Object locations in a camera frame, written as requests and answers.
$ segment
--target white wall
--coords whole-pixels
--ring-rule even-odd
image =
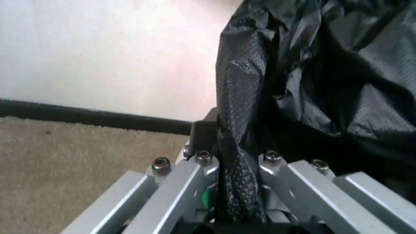
[[[240,0],[0,0],[0,98],[198,120]]]

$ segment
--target silver metal bar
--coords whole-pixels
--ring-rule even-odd
[[[123,234],[170,233],[181,217],[194,212],[205,188],[203,168],[179,162]]]
[[[304,160],[279,170],[263,164],[260,173],[299,221],[321,219],[340,234],[395,233]]]
[[[61,234],[116,233],[155,190],[152,177],[127,171]]]
[[[398,233],[416,233],[416,207],[363,172],[334,179],[344,192]]]

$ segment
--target textured black fabric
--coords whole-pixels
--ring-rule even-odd
[[[257,155],[267,148],[354,170],[361,156],[415,168],[415,22],[413,1],[240,5],[216,64],[218,221],[266,222]]]

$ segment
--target floor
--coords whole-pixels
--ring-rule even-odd
[[[187,136],[0,118],[0,234],[56,234],[127,170],[174,161]]]

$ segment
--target hex socket screw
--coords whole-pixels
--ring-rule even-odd
[[[265,163],[276,166],[281,162],[282,156],[278,155],[274,150],[269,150],[264,154],[263,159]]]
[[[151,169],[155,175],[166,176],[170,172],[170,161],[166,157],[158,157],[153,161]]]
[[[195,154],[195,161],[201,166],[208,166],[212,163],[212,155],[206,150],[198,151]]]

